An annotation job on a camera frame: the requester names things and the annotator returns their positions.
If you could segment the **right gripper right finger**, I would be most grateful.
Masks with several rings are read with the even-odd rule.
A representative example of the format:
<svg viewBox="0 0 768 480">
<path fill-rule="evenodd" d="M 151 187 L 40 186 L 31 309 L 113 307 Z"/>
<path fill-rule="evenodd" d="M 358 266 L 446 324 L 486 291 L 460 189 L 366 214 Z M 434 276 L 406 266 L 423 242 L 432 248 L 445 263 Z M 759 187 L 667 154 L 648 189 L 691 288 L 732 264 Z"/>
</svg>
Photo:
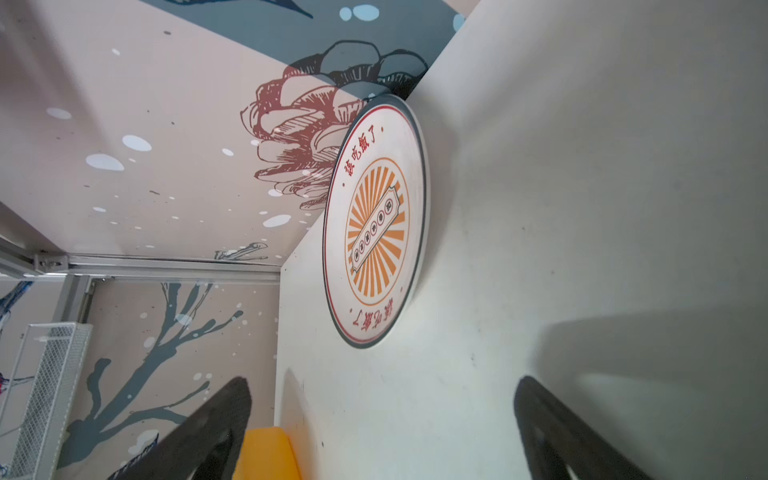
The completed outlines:
<svg viewBox="0 0 768 480">
<path fill-rule="evenodd" d="M 535 480 L 649 477 L 531 376 L 518 383 L 514 412 Z"/>
</svg>

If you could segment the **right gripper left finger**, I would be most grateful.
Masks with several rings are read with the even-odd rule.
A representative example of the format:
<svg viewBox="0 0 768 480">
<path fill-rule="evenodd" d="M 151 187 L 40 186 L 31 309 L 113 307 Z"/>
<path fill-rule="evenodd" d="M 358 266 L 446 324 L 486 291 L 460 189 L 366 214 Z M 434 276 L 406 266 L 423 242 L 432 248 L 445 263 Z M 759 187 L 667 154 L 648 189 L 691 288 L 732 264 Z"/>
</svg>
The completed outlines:
<svg viewBox="0 0 768 480">
<path fill-rule="evenodd" d="M 252 408 L 248 382 L 235 377 L 180 426 L 113 479 L 231 479 Z"/>
</svg>

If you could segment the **orange sunburst plate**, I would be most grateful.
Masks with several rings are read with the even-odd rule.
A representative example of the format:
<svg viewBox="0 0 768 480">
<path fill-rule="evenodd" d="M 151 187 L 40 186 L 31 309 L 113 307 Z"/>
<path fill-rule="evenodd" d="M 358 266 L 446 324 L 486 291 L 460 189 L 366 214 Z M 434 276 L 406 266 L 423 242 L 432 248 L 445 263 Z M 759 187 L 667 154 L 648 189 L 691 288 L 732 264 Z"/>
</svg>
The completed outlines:
<svg viewBox="0 0 768 480">
<path fill-rule="evenodd" d="M 322 229 L 327 304 L 351 347 L 380 343 L 411 301 L 430 207 L 428 153 L 415 114 L 395 95 L 371 99 L 345 136 Z"/>
</svg>

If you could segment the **yellow plastic bin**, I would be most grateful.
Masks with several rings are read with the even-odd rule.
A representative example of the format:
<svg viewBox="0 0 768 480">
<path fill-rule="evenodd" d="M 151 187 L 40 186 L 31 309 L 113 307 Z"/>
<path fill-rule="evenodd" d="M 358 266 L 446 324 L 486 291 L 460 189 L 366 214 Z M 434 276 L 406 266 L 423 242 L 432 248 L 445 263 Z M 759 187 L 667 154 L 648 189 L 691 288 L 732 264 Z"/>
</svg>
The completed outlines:
<svg viewBox="0 0 768 480">
<path fill-rule="evenodd" d="M 233 480 L 300 480 L 289 437 L 280 427 L 245 433 Z"/>
</svg>

